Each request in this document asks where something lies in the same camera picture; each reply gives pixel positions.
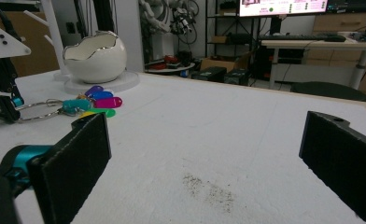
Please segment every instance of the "cardboard box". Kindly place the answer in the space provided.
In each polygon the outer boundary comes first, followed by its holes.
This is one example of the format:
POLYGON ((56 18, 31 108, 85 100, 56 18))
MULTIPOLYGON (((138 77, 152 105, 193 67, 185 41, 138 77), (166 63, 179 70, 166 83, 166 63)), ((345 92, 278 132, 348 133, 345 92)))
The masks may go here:
POLYGON ((226 40, 227 40, 227 36, 225 36, 225 35, 214 35, 210 39, 210 42, 215 43, 215 44, 225 44, 226 40))
POLYGON ((201 61, 201 70, 204 70, 205 68, 211 66, 225 67, 227 68, 227 72, 230 72, 234 68, 247 69, 250 56, 251 52, 245 53, 237 57, 212 56, 209 58, 204 58, 201 61))

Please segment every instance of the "wall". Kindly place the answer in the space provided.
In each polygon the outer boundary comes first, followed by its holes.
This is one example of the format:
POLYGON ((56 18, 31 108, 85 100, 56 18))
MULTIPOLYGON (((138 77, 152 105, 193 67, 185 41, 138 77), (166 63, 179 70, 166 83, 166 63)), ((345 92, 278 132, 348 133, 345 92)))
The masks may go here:
MULTIPOLYGON (((117 21, 118 21, 118 29, 119 36, 124 42, 127 52, 128 52, 128 63, 127 68, 132 71, 143 71, 143 53, 142 53, 142 42, 141 42, 141 32, 140 32, 140 20, 139 20, 139 5, 137 0, 115 0, 116 1, 116 11, 117 11, 117 21)), ((80 36, 78 34, 70 35, 66 32, 65 23, 67 21, 72 21, 74 23, 77 22, 76 11, 74 9, 73 1, 65 1, 65 0, 52 0, 54 5, 55 14, 57 17, 57 21, 59 23, 60 32, 62 36, 62 40, 67 45, 76 44, 80 40, 80 36)), ((205 44, 205 0, 196 0, 200 12, 198 16, 195 18, 196 23, 194 24, 197 30, 197 40, 195 43, 191 45, 185 45, 181 42, 178 43, 177 36, 174 36, 173 43, 169 43, 173 45, 174 52, 177 53, 179 50, 191 50, 192 55, 196 58, 203 58, 205 48, 208 48, 208 52, 211 52, 211 47, 205 44)), ((216 7, 214 1, 208 1, 208 10, 214 11, 216 7)), ((82 6, 86 6, 86 0, 81 0, 82 6)), ((96 19, 95 13, 92 11, 92 29, 96 30, 96 19)), ((270 20, 265 23, 264 31, 267 30, 270 20)), ((311 34, 312 27, 314 23, 314 16, 306 16, 306 17, 291 17, 286 18, 282 23, 282 33, 290 32, 292 34, 311 34)), ((212 22, 208 23, 208 31, 212 32, 214 29, 214 24, 212 22)))
MULTIPOLYGON (((207 46, 205 44, 205 9, 206 9, 206 4, 205 4, 205 0, 197 0, 196 1, 198 6, 200 7, 200 13, 199 15, 195 18, 196 19, 196 23, 194 24, 196 27, 196 30, 198 32, 198 39, 197 41, 190 45, 190 49, 192 52, 192 55, 194 57, 198 57, 198 58, 202 58, 204 57, 204 52, 205 52, 205 48, 208 47, 208 52, 213 51, 212 46, 207 46)), ((208 13, 215 11, 215 7, 217 7, 215 5, 215 1, 209 0, 208 1, 208 13)), ((310 35, 312 33, 312 29, 313 29, 313 25, 314 25, 314 19, 315 16, 300 16, 300 17, 287 17, 283 22, 282 22, 282 28, 281 28, 281 33, 291 33, 291 34, 297 34, 297 35, 310 35)), ((270 27, 270 19, 265 20, 262 19, 260 24, 263 25, 264 23, 264 29, 263 29, 263 33, 265 33, 266 31, 268 31, 269 27, 270 27)), ((246 26, 247 30, 250 30, 250 25, 248 22, 244 22, 244 26, 246 26)), ((212 34, 214 30, 214 23, 212 22, 212 20, 209 20, 208 23, 208 33, 212 34)), ((185 45, 181 45, 180 44, 180 48, 181 49, 189 49, 188 46, 185 45)), ((178 50, 178 46, 177 46, 177 38, 175 38, 175 49, 178 50)), ((220 51, 218 51, 218 54, 226 54, 229 55, 230 50, 229 49, 223 49, 221 48, 220 51)))

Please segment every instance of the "pink plastic key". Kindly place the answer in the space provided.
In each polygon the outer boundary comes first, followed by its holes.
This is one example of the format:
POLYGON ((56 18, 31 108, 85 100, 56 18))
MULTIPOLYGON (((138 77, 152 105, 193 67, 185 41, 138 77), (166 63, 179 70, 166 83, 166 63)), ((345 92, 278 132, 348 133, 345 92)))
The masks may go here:
POLYGON ((115 96, 107 99, 100 99, 93 103, 95 108, 117 108, 122 105, 121 98, 115 96))

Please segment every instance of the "white tabletop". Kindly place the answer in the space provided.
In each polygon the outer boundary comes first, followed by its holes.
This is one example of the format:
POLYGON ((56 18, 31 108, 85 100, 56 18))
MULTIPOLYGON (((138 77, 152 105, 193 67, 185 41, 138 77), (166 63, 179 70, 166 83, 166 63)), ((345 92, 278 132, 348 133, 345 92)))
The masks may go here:
MULTIPOLYGON (((17 79, 26 104, 71 99, 52 73, 17 79)), ((364 223, 299 158, 308 110, 366 135, 366 109, 301 95, 140 75, 107 119, 112 159, 74 223, 364 223)), ((53 145, 75 118, 0 121, 0 160, 53 145)), ((41 223, 35 195, 17 200, 41 223)))

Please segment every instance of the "black pole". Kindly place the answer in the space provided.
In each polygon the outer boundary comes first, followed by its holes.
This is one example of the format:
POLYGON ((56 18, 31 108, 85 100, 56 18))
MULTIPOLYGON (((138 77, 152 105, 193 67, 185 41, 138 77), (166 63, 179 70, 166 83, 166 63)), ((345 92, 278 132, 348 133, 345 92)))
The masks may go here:
POLYGON ((78 24, 77 29, 81 34, 81 38, 84 38, 85 36, 88 36, 87 29, 85 27, 83 12, 81 10, 80 4, 78 2, 79 0, 75 0, 75 10, 77 14, 78 24))
POLYGON ((93 0, 93 7, 95 8, 96 20, 98 23, 98 30, 112 31, 114 30, 114 22, 112 18, 112 11, 109 0, 93 0))

